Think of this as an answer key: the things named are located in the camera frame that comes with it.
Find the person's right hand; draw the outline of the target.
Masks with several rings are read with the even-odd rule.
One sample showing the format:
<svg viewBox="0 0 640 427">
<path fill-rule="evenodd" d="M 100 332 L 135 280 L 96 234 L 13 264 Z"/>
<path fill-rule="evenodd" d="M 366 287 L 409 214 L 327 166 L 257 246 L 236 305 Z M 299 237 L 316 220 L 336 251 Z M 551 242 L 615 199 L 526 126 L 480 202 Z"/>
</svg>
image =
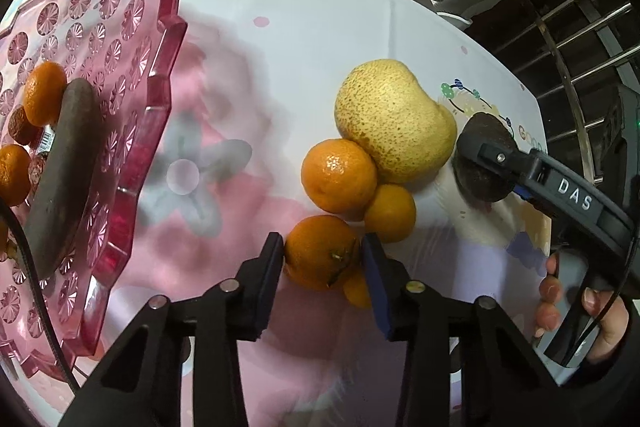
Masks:
<svg viewBox="0 0 640 427">
<path fill-rule="evenodd" d="M 561 313 L 555 306 L 563 296 L 562 284 L 555 276 L 557 265 L 557 255 L 551 255 L 546 261 L 547 276 L 540 283 L 540 303 L 535 312 L 536 338 L 555 331 L 561 324 Z M 587 361 L 592 364 L 611 358 L 626 334 L 629 311 L 622 298 L 617 297 L 612 301 L 612 297 L 612 291 L 595 291 L 589 287 L 582 293 L 582 306 L 590 317 L 597 317 L 611 303 L 608 311 L 601 317 L 600 333 L 586 355 Z"/>
</svg>

